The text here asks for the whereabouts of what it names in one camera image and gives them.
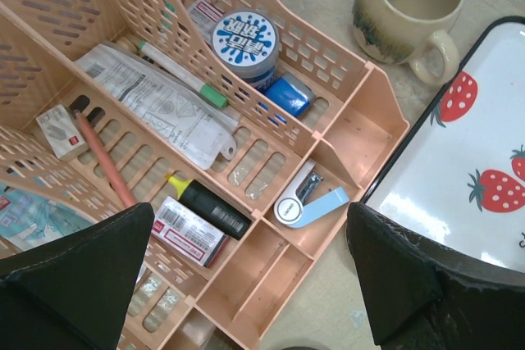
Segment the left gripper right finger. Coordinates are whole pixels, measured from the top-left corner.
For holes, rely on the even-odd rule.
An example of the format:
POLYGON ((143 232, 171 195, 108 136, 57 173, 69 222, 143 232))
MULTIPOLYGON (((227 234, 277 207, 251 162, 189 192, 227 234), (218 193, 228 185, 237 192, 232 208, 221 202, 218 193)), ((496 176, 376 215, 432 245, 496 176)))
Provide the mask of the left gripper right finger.
POLYGON ((361 202, 347 212, 373 341, 383 349, 522 349, 524 275, 469 257, 361 202))

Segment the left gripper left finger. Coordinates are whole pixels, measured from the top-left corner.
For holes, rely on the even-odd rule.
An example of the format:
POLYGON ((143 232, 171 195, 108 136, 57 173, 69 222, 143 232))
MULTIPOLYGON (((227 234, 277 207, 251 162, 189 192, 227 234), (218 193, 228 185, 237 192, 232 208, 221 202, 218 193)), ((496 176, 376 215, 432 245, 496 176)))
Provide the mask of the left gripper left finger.
POLYGON ((3 349, 115 349, 154 222, 146 202, 1 261, 3 349))

